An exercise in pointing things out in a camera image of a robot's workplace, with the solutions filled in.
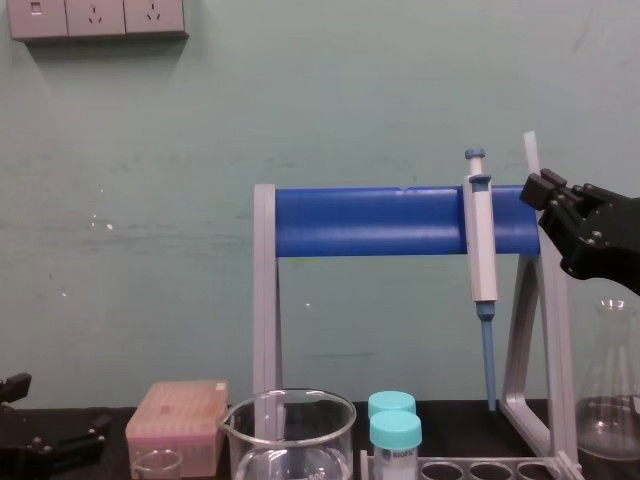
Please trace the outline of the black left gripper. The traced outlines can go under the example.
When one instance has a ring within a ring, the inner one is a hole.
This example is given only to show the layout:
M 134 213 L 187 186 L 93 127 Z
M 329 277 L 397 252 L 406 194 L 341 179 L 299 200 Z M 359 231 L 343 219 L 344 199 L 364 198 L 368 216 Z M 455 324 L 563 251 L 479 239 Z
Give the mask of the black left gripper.
M 110 434 L 110 416 L 101 415 L 85 432 L 61 440 L 52 424 L 4 404 L 25 398 L 31 381 L 28 373 L 0 381 L 1 478 L 50 479 L 55 469 L 52 458 L 100 457 Z

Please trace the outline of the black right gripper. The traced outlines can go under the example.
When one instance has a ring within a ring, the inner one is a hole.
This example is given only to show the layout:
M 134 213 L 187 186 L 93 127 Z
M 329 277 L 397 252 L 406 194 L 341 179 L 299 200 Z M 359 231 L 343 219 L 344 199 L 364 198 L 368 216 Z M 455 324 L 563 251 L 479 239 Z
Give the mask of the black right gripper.
M 528 176 L 520 199 L 578 280 L 607 279 L 639 292 L 639 199 L 585 183 L 572 188 L 551 169 Z

